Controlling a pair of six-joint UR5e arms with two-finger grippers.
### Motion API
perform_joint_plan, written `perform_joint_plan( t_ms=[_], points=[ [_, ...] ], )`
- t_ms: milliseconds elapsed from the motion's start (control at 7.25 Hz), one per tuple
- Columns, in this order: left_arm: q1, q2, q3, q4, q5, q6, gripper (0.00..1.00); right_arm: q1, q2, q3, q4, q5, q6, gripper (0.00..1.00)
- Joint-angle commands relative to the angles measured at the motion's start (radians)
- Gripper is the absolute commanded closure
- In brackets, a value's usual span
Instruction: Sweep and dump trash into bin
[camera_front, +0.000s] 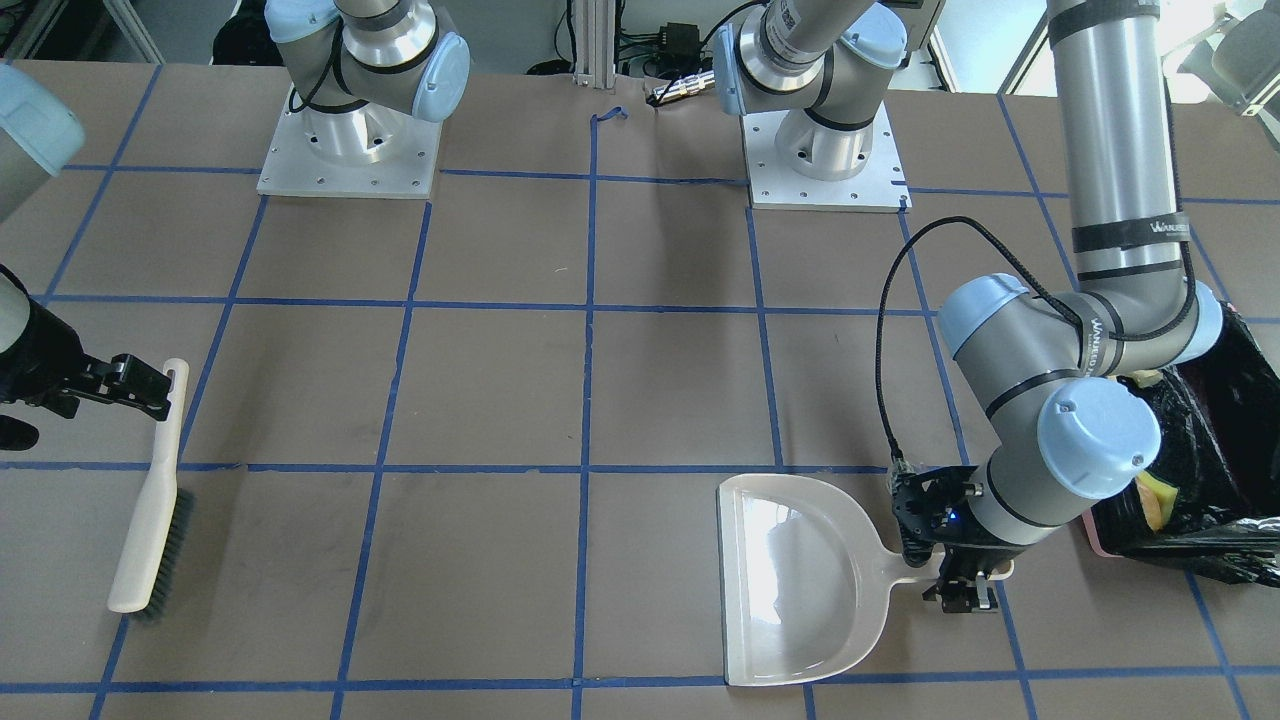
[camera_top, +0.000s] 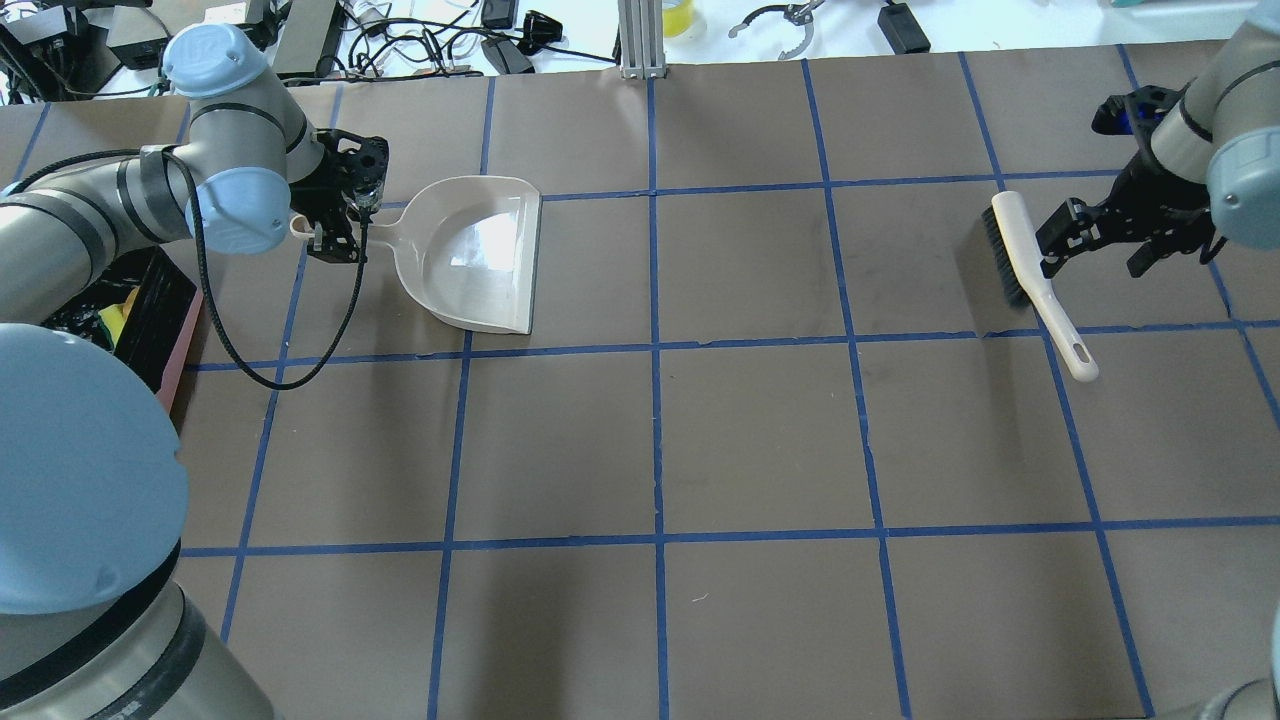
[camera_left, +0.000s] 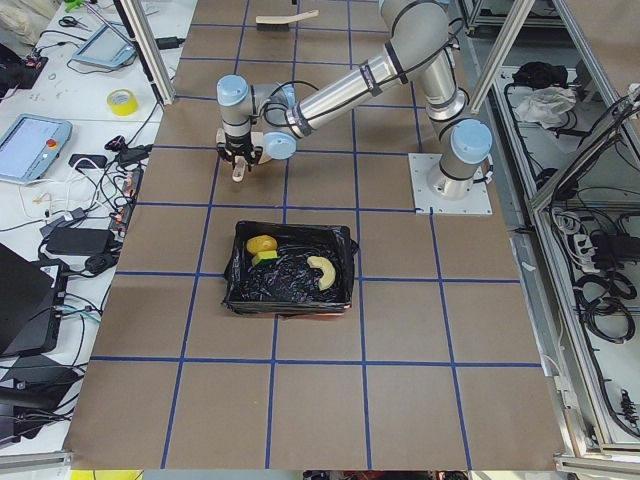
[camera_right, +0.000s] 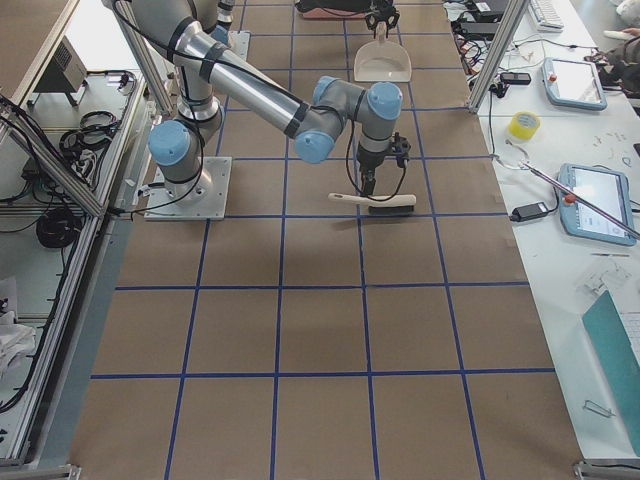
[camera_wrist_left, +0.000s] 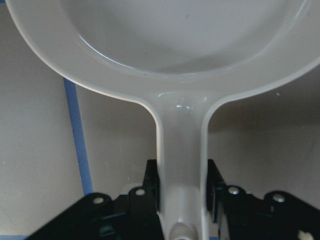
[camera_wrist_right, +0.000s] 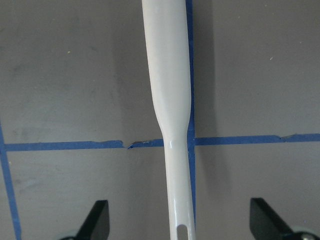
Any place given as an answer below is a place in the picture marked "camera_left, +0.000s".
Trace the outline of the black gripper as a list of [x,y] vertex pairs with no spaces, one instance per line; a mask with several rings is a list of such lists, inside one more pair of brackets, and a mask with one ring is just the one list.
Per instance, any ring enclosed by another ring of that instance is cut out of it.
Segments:
[[254,144],[252,133],[234,136],[226,132],[216,134],[216,151],[218,156],[232,165],[232,169],[239,168],[239,157],[246,162],[246,169],[251,171],[262,157],[263,148]]

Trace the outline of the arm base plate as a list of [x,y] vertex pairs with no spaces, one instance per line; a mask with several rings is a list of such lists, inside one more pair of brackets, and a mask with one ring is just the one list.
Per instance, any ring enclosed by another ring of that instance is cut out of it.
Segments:
[[416,214],[490,216],[493,214],[485,172],[476,168],[474,177],[453,180],[440,170],[441,154],[409,153],[414,211]]

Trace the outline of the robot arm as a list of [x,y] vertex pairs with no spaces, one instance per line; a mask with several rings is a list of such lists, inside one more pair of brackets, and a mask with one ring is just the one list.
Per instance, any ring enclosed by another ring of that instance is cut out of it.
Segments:
[[452,35],[442,1],[382,1],[379,13],[390,38],[380,52],[343,77],[299,100],[294,81],[250,84],[239,75],[217,82],[222,126],[216,150],[236,178],[263,160],[293,156],[300,140],[356,106],[399,85],[413,83],[442,145],[427,174],[429,189],[447,200],[469,195],[476,172],[489,156],[489,128],[471,118],[446,52]]

